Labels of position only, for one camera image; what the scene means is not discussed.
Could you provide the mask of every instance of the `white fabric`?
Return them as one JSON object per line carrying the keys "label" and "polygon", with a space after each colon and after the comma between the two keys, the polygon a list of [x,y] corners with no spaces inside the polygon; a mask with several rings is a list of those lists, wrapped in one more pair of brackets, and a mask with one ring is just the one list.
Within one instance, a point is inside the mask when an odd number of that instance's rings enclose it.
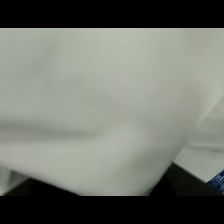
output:
{"label": "white fabric", "polygon": [[223,95],[221,29],[1,29],[0,165],[141,195]]}

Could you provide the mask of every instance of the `black object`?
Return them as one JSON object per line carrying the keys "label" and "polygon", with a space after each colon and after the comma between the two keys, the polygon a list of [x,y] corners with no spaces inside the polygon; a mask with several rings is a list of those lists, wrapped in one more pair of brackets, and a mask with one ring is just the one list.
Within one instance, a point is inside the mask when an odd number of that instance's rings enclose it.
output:
{"label": "black object", "polygon": [[[78,196],[40,181],[29,179],[5,196]],[[208,184],[172,164],[150,196],[221,196]]]}

